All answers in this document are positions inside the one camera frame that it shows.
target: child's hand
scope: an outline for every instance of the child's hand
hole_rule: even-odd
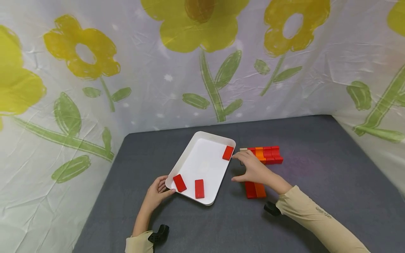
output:
[[[176,192],[175,189],[165,191],[166,186],[164,182],[166,181],[166,178],[167,176],[158,177],[146,192],[142,207],[149,212],[153,212],[165,198]]]
[[[264,166],[259,159],[252,153],[250,150],[240,151],[232,156],[243,162],[246,166],[246,173],[241,176],[235,176],[232,178],[232,181],[236,182],[255,182],[261,184],[267,184],[267,179],[271,170]]]

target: hand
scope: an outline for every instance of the hand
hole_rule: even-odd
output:
[[[232,158],[239,159],[246,166],[246,173],[241,176],[233,177],[232,181],[261,183],[269,186],[279,195],[287,193],[292,188],[282,177],[264,166],[252,151],[238,152],[234,154]]]
[[[250,150],[240,151],[232,156],[240,160],[246,166],[246,173],[241,176],[235,176],[232,181],[235,182],[254,182],[267,184],[267,178],[271,173],[264,164],[262,164],[259,159]]]
[[[166,185],[164,182],[166,181],[166,178],[167,176],[160,176],[152,183],[146,192],[142,208],[149,212],[153,212],[153,210],[155,210],[165,198],[176,192],[175,189],[165,191]]]

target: white tray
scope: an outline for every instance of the white tray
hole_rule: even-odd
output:
[[[176,189],[173,177],[181,174],[187,189],[178,192],[206,206],[214,203],[229,161],[222,159],[226,146],[236,142],[218,135],[196,132],[166,179],[166,187]],[[204,180],[205,198],[196,199],[195,180]]]

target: left hand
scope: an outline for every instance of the left hand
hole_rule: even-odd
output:
[[[176,192],[175,189],[165,191],[166,185],[164,182],[166,181],[166,178],[167,176],[158,177],[146,192],[142,207],[149,212],[153,212],[165,198]]]

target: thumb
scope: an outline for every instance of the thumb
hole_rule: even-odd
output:
[[[161,197],[162,200],[164,200],[168,196],[173,195],[173,193],[175,193],[175,192],[176,192],[176,189],[169,189],[168,191],[162,192],[160,194],[160,197]]]
[[[231,181],[233,182],[245,182],[247,181],[245,175],[241,175],[241,176],[234,176]]]

